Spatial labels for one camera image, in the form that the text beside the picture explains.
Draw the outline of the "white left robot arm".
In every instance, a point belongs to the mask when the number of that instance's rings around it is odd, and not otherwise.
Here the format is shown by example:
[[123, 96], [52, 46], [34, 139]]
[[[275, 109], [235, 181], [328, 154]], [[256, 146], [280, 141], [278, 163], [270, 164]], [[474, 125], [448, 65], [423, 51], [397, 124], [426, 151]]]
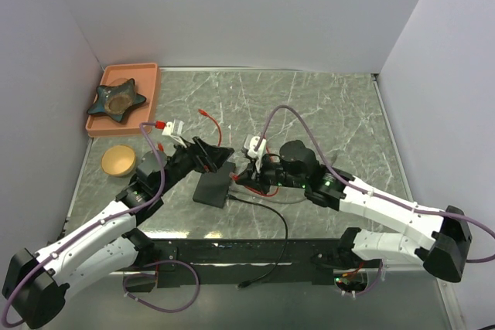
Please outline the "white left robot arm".
[[217, 172], [234, 150], [195, 137], [167, 156], [153, 148], [130, 183], [99, 214], [61, 240], [35, 253], [22, 249], [10, 260], [2, 295], [2, 324], [14, 309], [20, 322], [38, 329], [52, 321], [69, 298], [107, 274], [153, 260], [151, 240], [138, 226], [163, 204], [162, 196], [191, 172]]

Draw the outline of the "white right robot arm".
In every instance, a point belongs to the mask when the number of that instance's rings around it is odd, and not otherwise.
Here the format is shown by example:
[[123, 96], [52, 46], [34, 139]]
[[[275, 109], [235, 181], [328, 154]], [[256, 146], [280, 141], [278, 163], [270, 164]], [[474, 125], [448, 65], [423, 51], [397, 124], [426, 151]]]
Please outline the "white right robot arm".
[[279, 153], [266, 141], [246, 137], [242, 152], [249, 163], [234, 181], [266, 196], [272, 187], [301, 189], [313, 204], [372, 220], [389, 230], [349, 227], [328, 254], [331, 267], [350, 269], [362, 263], [414, 264], [441, 280], [458, 283], [463, 276], [472, 235], [463, 211], [420, 206], [380, 194], [361, 179], [320, 163], [302, 141], [289, 141]]

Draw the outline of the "black network switch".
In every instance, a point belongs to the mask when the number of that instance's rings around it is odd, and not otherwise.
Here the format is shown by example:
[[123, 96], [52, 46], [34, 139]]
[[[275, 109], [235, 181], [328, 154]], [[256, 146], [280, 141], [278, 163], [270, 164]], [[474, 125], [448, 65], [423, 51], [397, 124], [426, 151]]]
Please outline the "black network switch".
[[193, 193], [193, 201], [222, 209], [232, 183], [230, 174], [234, 173], [235, 168], [233, 162], [225, 162], [217, 172], [202, 174]]

